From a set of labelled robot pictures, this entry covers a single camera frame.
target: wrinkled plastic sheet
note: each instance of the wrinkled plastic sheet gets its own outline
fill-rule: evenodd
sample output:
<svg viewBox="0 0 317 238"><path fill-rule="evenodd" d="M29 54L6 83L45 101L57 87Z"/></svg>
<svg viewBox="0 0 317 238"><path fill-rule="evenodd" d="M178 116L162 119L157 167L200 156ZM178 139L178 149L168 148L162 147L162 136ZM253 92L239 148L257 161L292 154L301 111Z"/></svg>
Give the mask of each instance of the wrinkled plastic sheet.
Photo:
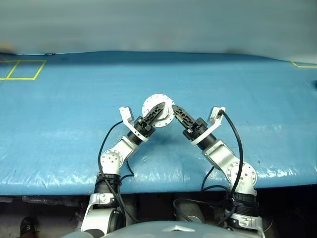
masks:
<svg viewBox="0 0 317 238"><path fill-rule="evenodd" d="M17 59L6 56L6 60ZM75 195L94 191L97 154L108 129L135 118L164 93L194 118L224 106L236 125L256 188L317 183L317 70L290 62L218 54L85 53L20 56L47 60L36 80L0 81L0 194ZM6 68L0 64L0 77ZM16 69L16 76L30 68ZM123 193L198 191L211 164L174 120L129 159ZM117 126L105 148L128 129ZM214 135L238 154L224 121ZM126 165L121 174L128 174ZM228 184L214 170L206 185Z"/></svg>

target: white wall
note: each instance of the white wall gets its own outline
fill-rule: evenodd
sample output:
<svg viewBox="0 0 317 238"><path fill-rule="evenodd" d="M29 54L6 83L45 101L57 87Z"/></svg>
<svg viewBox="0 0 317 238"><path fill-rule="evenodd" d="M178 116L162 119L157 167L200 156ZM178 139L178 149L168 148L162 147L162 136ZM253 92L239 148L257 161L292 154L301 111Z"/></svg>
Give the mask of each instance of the white wall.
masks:
<svg viewBox="0 0 317 238"><path fill-rule="evenodd" d="M1 0L0 48L235 52L317 62L316 0Z"/></svg>

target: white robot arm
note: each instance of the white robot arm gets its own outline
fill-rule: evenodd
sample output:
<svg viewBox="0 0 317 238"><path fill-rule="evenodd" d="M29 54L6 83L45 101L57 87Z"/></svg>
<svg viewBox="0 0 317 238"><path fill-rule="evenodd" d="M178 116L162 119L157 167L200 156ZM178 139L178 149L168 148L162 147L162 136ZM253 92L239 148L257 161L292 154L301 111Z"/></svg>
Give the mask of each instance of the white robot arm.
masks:
<svg viewBox="0 0 317 238"><path fill-rule="evenodd" d="M221 125L225 108L213 108L210 116L211 127L208 128L207 123L201 118L194 120L183 108L174 105L171 100L168 103L168 107L165 106L165 102L157 105L149 103L151 107L146 110L143 108L143 117L138 117L134 123L130 109L128 107L120 108L123 123L130 131L100 156L101 173L96 181L95 192L90 196L81 231L90 233L93 237L103 237L125 226L122 212L117 210L119 206L116 198L120 184L119 168L142 142L148 141L149 136L155 131L154 126L167 125L175 116L185 127L183 134L192 141L192 144L201 148L203 155L216 169L224 173L230 183L232 192L230 196L233 202L225 210L229 226L257 230L258 234L264 238L262 219L258 216L257 192L254 190L257 173L248 163L240 164L240 160L232 150L212 134Z"/></svg>
<svg viewBox="0 0 317 238"><path fill-rule="evenodd" d="M262 219L258 216L257 192L254 190L257 182L256 170L250 164L243 162L240 178L234 185L239 174L240 160L222 140L212 135L212 132L221 125L225 108L212 109L210 128L207 128L207 123L203 119L194 120L180 106L173 105L172 108L177 120L185 127L183 134L192 140L192 144L201 148L203 155L216 169L223 172L230 183L232 199L236 207L228 218L228 224L236 228L257 230L264 238ZM225 214L229 214L232 209L233 204L230 204Z"/></svg>

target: black cable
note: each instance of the black cable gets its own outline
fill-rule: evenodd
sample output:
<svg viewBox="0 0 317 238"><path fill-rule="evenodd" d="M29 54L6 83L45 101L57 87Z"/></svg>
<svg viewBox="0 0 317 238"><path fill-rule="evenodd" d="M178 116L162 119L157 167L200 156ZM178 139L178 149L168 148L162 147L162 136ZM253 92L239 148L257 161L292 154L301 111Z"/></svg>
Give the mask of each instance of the black cable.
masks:
<svg viewBox="0 0 317 238"><path fill-rule="evenodd" d="M124 204L121 203L121 201L120 201L118 195L115 193L115 191L114 191L113 188L111 187L109 181L108 181L107 179L105 179L105 182L106 182L107 186L109 187L111 193L113 194L115 200L118 201L118 203L119 203L119 207L120 207L120 210L121 210L122 216L123 216L123 224L124 224L124 226L126 226L126 218L125 218Z"/></svg>
<svg viewBox="0 0 317 238"><path fill-rule="evenodd" d="M126 163L127 163L127 167L128 167L128 169L129 169L129 171L130 171L131 174L130 174L130 175L125 175L125 176L123 176L123 177L120 179L121 182L122 182L122 180L124 180L124 179L127 178L127 177L134 177L134 173L133 173L132 169L130 168L129 162L126 161Z"/></svg>
<svg viewBox="0 0 317 238"><path fill-rule="evenodd" d="M221 227L222 224L228 220L229 217L231 217L231 215L236 211L236 208L237 208L237 205L234 205L233 208L231 209L231 211L224 216L224 218L222 218L218 223L217 223L217 226Z"/></svg>
<svg viewBox="0 0 317 238"><path fill-rule="evenodd" d="M243 149L242 149L242 142L241 142L241 139L240 139L240 136L239 136L239 133L236 129L236 127L234 126L234 124L232 123L230 117L227 115L227 113L223 110L220 110L219 111L219 115L224 115L224 117L227 119L229 125L231 126L232 130L233 130L233 133L237 139L237 142L238 142L238 147L239 147L239 159L240 159L240 163L239 163L239 169L238 169L238 174L237 174L237 178L233 184L233 187L231 189L231 192L230 192L230 195L229 197L233 197L233 194L238 186L238 183L239 183L239 180L240 180L240 177L241 177L241 173L242 173L242 167L243 167Z"/></svg>
<svg viewBox="0 0 317 238"><path fill-rule="evenodd" d="M103 142L102 142L102 144L101 144L101 147L100 147L100 150L99 150L99 154L98 154L98 167L99 167L99 172L100 172L100 174L102 175L103 180L106 182L106 184L107 184L107 186L109 187L111 193L113 194L115 200L118 201L118 204L119 204L119 207L120 207L120 209L121 209L122 216L123 216L123 224L124 224L124 226L126 226L125 210L124 210L123 204L120 202L120 199L119 199L118 195L115 193L115 191L114 191L113 188L111 187L109 181L106 179L105 174L104 174L104 172L103 172L103 167L102 167L101 161L100 161L101 153L102 153L102 151L103 151L105 142L106 142L108 136L110 135L110 132L111 132L117 125L119 125L119 124L121 124L121 123L123 123L123 121L119 121L118 123L114 124L114 125L110 128L110 130L108 131L108 133L106 134L106 136L105 136L105 138L104 138L104 140L103 140Z"/></svg>
<svg viewBox="0 0 317 238"><path fill-rule="evenodd" d="M271 221L270 225L269 225L267 228L265 228L265 229L263 230L263 232L267 232L267 231L272 227L273 221L274 221L274 218L272 218L272 221Z"/></svg>
<svg viewBox="0 0 317 238"><path fill-rule="evenodd" d="M140 221L138 219L136 219L134 216L132 216L132 214L130 213L130 211L127 209L127 207L124 204L124 201L122 199L121 196L121 192L120 192L120 185L118 184L118 198L120 200L120 203L123 206L123 209L125 210L125 212L129 215L129 217L135 222L135 223L139 223Z"/></svg>
<svg viewBox="0 0 317 238"><path fill-rule="evenodd" d="M204 202L204 201L198 201L198 200L186 199L186 198L175 199L173 201L173 208L175 209L176 214L181 215L188 222L192 222L192 220L190 220L181 210L178 209L177 202L179 202L179 201L195 202L195 203L204 204L204 205L211 206L211 207L217 207L217 206L220 206L226 202L225 200L220 201L220 202Z"/></svg>
<svg viewBox="0 0 317 238"><path fill-rule="evenodd" d="M119 121L118 123L114 124L114 125L110 128L110 130L108 131L107 135L105 136L104 141L102 142L101 147L100 147L100 150L99 150L99 154L98 154L98 167L99 167L99 172L100 172L100 174L102 175L103 179L105 179L105 174L104 174L104 172L103 172L103 167L101 166L100 156L101 156L101 153L102 153L102 151L103 151L105 142L106 142L106 140L107 140L107 138L108 138L110 132L111 132L117 125L119 125L119 124L121 124L121 123L123 123L123 121Z"/></svg>
<svg viewBox="0 0 317 238"><path fill-rule="evenodd" d="M205 182L206 182L208 176L212 173L213 170L214 170L214 166L212 166L212 168L209 170L209 172L208 172L208 173L206 174L206 176L204 177L202 186L200 187L200 190L201 190L201 191L204 191Z"/></svg>
<svg viewBox="0 0 317 238"><path fill-rule="evenodd" d="M212 185L212 186L208 186L208 187L205 187L202 189L202 191L206 191L206 190L209 190L209 189L212 189L212 188L223 188L224 190L226 190L227 193L230 193L230 189L225 187L225 186L222 186L222 185Z"/></svg>

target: yellow tape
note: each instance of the yellow tape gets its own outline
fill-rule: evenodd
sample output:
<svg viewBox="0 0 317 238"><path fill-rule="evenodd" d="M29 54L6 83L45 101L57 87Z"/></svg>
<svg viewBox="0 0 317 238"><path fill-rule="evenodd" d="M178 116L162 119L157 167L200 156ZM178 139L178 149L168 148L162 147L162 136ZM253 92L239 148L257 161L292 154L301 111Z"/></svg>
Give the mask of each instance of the yellow tape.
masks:
<svg viewBox="0 0 317 238"><path fill-rule="evenodd" d="M35 80L38 76L39 73L42 71L46 60L45 59L19 59L19 60L0 60L0 63L14 63L15 65L12 67L10 70L9 74L5 78L0 78L0 80ZM43 62L38 69L38 71L35 73L34 77L26 77L26 78L12 78L11 75L15 71L16 67L21 63L21 62Z"/></svg>
<svg viewBox="0 0 317 238"><path fill-rule="evenodd" d="M304 66L301 66L301 65L296 64L294 61L291 61L291 62L297 68L317 68L317 65L304 65Z"/></svg>

